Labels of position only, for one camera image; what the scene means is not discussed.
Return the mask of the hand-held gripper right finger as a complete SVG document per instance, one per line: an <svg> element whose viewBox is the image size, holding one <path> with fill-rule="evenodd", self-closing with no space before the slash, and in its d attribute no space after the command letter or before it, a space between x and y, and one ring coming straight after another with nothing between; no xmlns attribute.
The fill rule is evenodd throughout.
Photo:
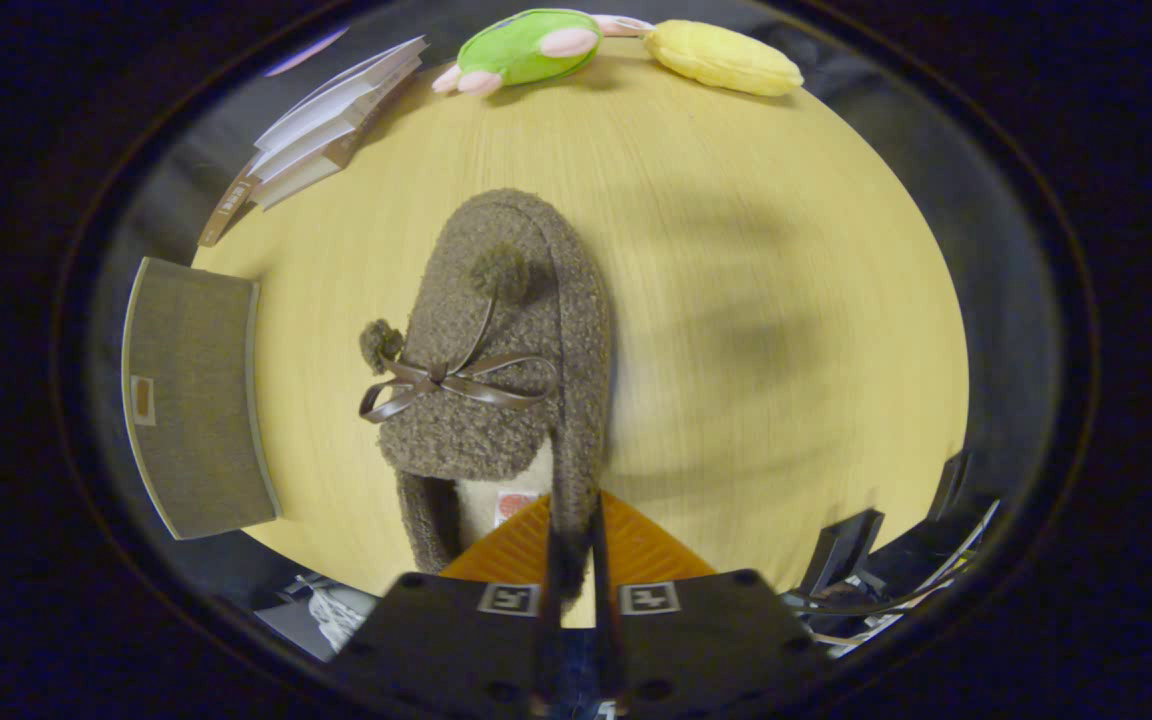
<svg viewBox="0 0 1152 720"><path fill-rule="evenodd" d="M617 719L778 719L823 688L826 651L758 571L717 571L609 492L591 550L596 667Z"/></svg>

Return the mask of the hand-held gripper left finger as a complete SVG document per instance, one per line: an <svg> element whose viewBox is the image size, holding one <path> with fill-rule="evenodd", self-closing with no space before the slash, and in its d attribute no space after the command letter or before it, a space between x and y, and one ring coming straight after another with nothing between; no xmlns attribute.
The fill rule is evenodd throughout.
<svg viewBox="0 0 1152 720"><path fill-rule="evenodd" d="M401 575L335 657L335 684L391 719L547 717L561 632L554 559L540 497L442 573Z"/></svg>

